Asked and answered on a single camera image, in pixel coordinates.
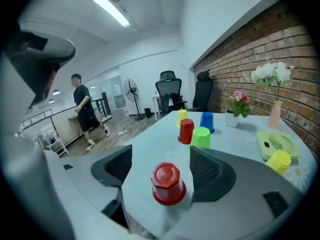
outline green cup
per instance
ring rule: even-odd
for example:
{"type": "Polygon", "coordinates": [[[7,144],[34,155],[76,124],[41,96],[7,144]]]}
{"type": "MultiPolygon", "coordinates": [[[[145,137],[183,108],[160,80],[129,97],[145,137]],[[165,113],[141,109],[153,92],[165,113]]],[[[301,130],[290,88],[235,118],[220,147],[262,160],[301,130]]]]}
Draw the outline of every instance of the green cup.
{"type": "Polygon", "coordinates": [[[198,148],[210,148],[210,131],[206,127],[195,128],[192,132],[192,139],[190,146],[196,146],[198,148]]]}

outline black shorts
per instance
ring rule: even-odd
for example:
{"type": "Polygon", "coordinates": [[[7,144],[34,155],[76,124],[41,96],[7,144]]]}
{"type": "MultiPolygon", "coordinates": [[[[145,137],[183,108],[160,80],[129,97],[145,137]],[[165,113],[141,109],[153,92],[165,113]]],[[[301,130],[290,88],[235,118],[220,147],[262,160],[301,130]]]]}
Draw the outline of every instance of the black shorts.
{"type": "Polygon", "coordinates": [[[94,111],[81,111],[78,113],[78,122],[83,132],[89,131],[91,127],[97,128],[100,125],[94,111]]]}

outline office chair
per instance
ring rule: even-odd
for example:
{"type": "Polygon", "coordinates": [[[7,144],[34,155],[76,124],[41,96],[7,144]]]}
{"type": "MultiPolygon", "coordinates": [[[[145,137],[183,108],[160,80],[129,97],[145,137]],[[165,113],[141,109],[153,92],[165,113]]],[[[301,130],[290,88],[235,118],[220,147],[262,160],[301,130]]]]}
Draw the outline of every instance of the office chair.
{"type": "Polygon", "coordinates": [[[161,80],[169,80],[169,79],[177,79],[175,72],[173,71],[163,71],[160,73],[160,81],[161,80]]]}
{"type": "Polygon", "coordinates": [[[155,87],[160,96],[159,109],[165,113],[185,108],[186,101],[181,100],[180,90],[182,81],[179,78],[161,80],[155,83],[155,87]]]}
{"type": "Polygon", "coordinates": [[[188,111],[206,112],[207,104],[214,86],[214,81],[210,78],[209,71],[199,73],[196,78],[198,81],[195,84],[195,94],[192,103],[192,108],[188,111]]]}

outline white shoe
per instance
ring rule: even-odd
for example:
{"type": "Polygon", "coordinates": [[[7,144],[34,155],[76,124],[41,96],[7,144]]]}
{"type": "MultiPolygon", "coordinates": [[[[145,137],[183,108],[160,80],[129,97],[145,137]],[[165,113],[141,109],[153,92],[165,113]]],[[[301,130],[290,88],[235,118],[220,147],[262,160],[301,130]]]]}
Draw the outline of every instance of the white shoe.
{"type": "Polygon", "coordinates": [[[94,146],[96,145],[96,143],[89,143],[89,146],[86,147],[86,151],[90,151],[94,146]]]}

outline man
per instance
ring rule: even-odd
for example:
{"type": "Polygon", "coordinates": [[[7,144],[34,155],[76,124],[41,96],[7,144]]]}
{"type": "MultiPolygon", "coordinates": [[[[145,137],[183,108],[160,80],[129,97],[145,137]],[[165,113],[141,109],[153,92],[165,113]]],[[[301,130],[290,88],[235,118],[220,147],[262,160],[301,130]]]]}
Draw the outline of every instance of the man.
{"type": "Polygon", "coordinates": [[[108,137],[110,133],[108,132],[108,127],[104,126],[102,122],[99,122],[96,118],[94,108],[90,102],[90,94],[87,87],[81,84],[81,75],[73,74],[71,76],[71,83],[75,87],[73,98],[77,105],[75,112],[78,113],[78,122],[84,133],[85,139],[89,142],[89,146],[85,149],[87,151],[91,150],[96,143],[91,139],[89,130],[93,128],[101,128],[105,131],[108,137]]]}

